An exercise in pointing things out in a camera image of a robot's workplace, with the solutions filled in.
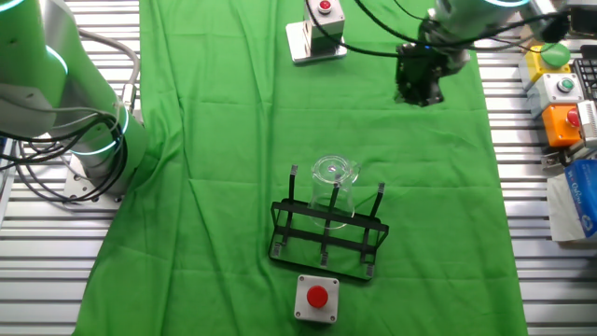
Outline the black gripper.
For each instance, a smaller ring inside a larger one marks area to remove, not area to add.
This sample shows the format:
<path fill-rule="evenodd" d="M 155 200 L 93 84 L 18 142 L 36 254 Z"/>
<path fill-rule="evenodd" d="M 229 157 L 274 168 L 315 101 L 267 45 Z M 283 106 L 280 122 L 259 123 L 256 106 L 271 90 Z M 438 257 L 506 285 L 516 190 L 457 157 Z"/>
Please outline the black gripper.
<path fill-rule="evenodd" d="M 469 62 L 466 49 L 442 52 L 425 45 L 407 43 L 398 46 L 396 52 L 394 100 L 397 104 L 425 107 L 443 103 L 439 81 L 457 74 Z"/>

